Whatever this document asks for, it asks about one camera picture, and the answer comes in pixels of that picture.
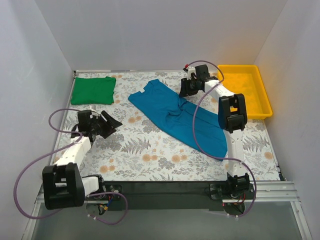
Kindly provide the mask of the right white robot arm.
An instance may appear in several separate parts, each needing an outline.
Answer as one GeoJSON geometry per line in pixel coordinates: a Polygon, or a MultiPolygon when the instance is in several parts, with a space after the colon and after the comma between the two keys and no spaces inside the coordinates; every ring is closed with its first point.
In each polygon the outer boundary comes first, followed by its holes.
{"type": "Polygon", "coordinates": [[[192,67],[186,64],[183,68],[187,77],[181,79],[179,96],[193,96],[198,91],[210,95],[218,102],[218,124],[223,130],[227,144],[227,157],[216,157],[216,160],[227,160],[227,180],[214,183],[209,189],[213,198],[221,199],[224,195],[232,199],[244,197],[250,189],[249,170],[244,164],[243,135],[248,122],[245,96],[233,93],[223,86],[224,76],[219,80],[211,76],[206,64],[192,67]]]}

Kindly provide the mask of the blue t shirt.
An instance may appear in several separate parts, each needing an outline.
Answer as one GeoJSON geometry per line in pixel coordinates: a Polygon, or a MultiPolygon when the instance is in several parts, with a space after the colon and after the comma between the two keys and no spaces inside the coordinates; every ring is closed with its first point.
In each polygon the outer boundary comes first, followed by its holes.
{"type": "MultiPolygon", "coordinates": [[[[158,79],[151,80],[143,91],[131,94],[128,100],[160,130],[198,150],[193,137],[192,122],[196,105],[180,98],[158,79]]],[[[200,147],[209,155],[223,158],[227,142],[218,123],[218,115],[202,107],[195,119],[195,135],[200,147]]]]}

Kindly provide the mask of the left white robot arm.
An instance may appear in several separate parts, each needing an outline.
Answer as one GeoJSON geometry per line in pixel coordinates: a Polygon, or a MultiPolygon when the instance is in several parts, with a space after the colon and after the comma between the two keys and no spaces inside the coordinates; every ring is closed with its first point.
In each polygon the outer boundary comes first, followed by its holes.
{"type": "Polygon", "coordinates": [[[89,195],[101,200],[107,193],[101,175],[82,177],[79,167],[96,137],[106,139],[123,124],[104,110],[101,113],[78,110],[77,119],[70,132],[70,146],[58,161],[42,170],[44,203],[48,210],[80,207],[89,195]]]}

